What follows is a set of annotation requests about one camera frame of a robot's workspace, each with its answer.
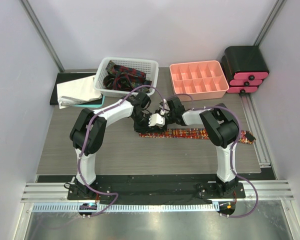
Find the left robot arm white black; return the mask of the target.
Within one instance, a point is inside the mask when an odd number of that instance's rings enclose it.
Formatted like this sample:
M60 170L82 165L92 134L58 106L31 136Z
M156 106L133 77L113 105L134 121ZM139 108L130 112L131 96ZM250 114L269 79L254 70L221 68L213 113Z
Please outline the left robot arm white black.
M151 104L150 97L140 92L123 97L117 102L97 110L84 108L69 135L77 156L77 174L69 190L90 200L97 194L95 161L96 153L101 148L106 128L124 118L132 118L133 128L137 133L146 133L150 113L145 113Z

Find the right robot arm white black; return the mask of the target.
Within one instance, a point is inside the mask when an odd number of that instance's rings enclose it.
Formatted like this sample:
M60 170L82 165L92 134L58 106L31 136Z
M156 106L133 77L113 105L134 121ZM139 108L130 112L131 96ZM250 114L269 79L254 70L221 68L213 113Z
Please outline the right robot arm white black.
M167 116L167 124L182 126L203 124L207 136L216 147L217 171L216 193L223 198L232 195L238 186L236 170L236 147L241 128L237 118L224 104L213 107L200 107L186 110L178 97L165 101L161 108Z

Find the multicoloured patterned tie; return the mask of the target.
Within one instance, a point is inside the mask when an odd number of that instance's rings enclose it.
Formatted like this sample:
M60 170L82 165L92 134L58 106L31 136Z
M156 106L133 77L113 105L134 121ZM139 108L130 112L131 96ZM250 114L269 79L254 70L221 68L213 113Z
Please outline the multicoloured patterned tie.
M170 128L164 132L139 133L142 138L169 138L169 139L198 139L209 140L204 128ZM239 142L242 144L253 144L256 138L250 131L242 130Z

